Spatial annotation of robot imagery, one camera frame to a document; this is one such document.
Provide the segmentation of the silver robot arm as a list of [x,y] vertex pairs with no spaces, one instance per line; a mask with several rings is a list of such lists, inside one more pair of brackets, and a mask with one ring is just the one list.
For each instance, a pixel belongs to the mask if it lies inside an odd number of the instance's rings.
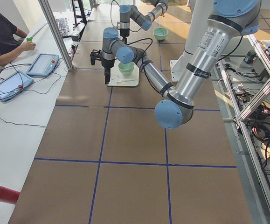
[[163,97],[154,110],[157,122],[166,129],[177,128],[192,118],[194,97],[229,41],[258,31],[260,9],[259,0],[197,0],[190,30],[197,32],[199,43],[188,63],[181,66],[182,76],[176,85],[155,67],[144,50],[122,41],[115,28],[105,28],[99,52],[105,82],[109,83],[115,60],[134,62]]
[[127,43],[127,37],[130,36],[130,19],[132,19],[141,29],[147,31],[152,22],[155,21],[161,15],[164,15],[168,9],[167,0],[150,0],[149,1],[154,9],[143,15],[135,5],[120,5],[119,16],[120,16],[120,36],[124,43]]

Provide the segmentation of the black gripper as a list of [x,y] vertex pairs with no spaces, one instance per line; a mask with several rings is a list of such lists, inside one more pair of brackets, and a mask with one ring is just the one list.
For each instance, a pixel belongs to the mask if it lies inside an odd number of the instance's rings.
[[127,37],[130,35],[129,28],[120,28],[120,36],[124,39],[124,43],[127,44]]
[[114,67],[115,59],[105,59],[102,58],[102,66],[104,67],[104,74],[105,74],[105,84],[109,84],[110,82],[110,75],[111,75],[111,68]]

